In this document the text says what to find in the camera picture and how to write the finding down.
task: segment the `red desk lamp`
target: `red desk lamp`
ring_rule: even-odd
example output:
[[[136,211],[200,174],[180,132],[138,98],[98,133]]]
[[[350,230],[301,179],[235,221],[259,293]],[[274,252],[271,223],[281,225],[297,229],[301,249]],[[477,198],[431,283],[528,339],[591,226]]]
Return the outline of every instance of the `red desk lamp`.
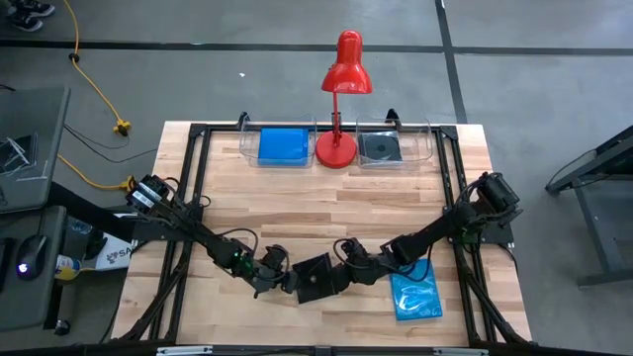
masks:
[[[372,82],[361,64],[363,38],[356,31],[343,31],[338,37],[336,63],[329,68],[320,89],[331,92],[334,99],[333,130],[322,134],[316,142],[316,158],[329,168],[343,168],[356,156],[354,138],[340,130],[337,93],[369,94]]]

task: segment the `lamp shade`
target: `lamp shade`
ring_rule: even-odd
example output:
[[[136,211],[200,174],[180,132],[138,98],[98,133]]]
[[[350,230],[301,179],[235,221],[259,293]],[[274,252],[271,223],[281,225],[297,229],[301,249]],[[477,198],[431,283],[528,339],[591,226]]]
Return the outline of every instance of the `lamp shade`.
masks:
[[[343,31],[338,37],[336,63],[332,65],[320,88],[331,93],[369,94],[372,81],[361,64],[363,38],[356,31]]]

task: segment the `cd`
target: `cd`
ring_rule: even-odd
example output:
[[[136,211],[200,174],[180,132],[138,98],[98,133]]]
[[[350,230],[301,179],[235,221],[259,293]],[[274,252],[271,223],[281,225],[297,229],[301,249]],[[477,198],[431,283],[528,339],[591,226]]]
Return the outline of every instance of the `cd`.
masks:
[[[372,160],[403,160],[397,133],[362,133],[358,136],[358,147],[360,155]]]

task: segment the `shoe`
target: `shoe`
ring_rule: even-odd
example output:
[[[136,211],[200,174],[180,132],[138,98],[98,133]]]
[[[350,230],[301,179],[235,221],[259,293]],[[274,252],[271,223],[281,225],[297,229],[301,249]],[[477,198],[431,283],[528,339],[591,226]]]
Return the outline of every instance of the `shoe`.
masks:
[[[7,16],[7,20],[13,27],[26,32],[35,32],[44,25],[42,21],[34,19],[31,14],[14,11]]]
[[[36,0],[16,0],[13,4],[18,11],[31,14],[33,17],[46,17],[55,12],[55,7]]]

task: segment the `transparent container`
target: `transparent container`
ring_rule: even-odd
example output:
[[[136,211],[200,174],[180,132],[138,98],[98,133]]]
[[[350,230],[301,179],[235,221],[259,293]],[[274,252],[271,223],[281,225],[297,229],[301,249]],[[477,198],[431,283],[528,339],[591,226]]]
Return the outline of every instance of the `transparent container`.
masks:
[[[415,127],[407,125],[399,132],[395,125],[385,125],[385,119],[356,119],[358,166],[366,169],[419,169],[422,162],[433,156],[433,135],[431,123],[426,118]]]
[[[249,119],[242,122],[239,152],[252,167],[309,168],[315,159],[317,119]]]

